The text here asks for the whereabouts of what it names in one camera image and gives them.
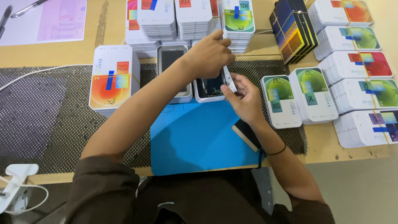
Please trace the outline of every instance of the brown shirt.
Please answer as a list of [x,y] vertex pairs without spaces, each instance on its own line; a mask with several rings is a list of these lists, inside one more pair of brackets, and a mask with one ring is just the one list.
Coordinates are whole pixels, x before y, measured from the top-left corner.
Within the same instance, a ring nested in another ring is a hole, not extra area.
[[133,169],[106,157],[80,160],[65,223],[334,223],[329,206],[305,200],[269,215],[249,170],[153,177],[136,197],[138,184]]

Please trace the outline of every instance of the desk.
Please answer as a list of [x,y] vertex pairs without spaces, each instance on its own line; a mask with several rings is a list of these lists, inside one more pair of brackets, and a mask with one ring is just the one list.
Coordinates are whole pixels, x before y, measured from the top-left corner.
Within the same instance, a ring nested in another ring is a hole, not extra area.
[[[258,32],[270,30],[268,17],[274,8],[276,0],[252,0],[256,29]],[[309,7],[314,0],[309,0]],[[398,20],[394,17],[394,6],[398,2],[386,0],[379,4],[377,0],[368,0],[368,6],[375,20],[373,29],[391,65],[398,62],[398,47],[394,38],[398,36],[396,29]],[[96,45],[116,45],[122,43],[125,36],[125,0],[98,1],[88,0],[86,30],[83,41],[44,43],[35,45],[20,45],[1,47],[0,67],[23,66],[60,66],[73,64],[91,64]],[[254,35],[248,51],[237,55],[237,61],[281,59],[273,34]],[[156,63],[155,58],[140,59],[141,63]],[[292,71],[300,67],[316,66],[319,62],[311,53],[299,64],[290,65]],[[343,149],[338,142],[332,122],[326,124],[306,125],[304,130],[308,140],[307,155],[297,155],[303,163],[324,163],[356,159],[388,158],[396,145],[379,145],[353,149]],[[270,166],[267,159],[263,166]],[[251,168],[256,165],[231,167],[226,169]],[[150,167],[135,169],[140,176],[153,175]],[[71,182],[73,173],[33,175],[29,184],[49,184]]]

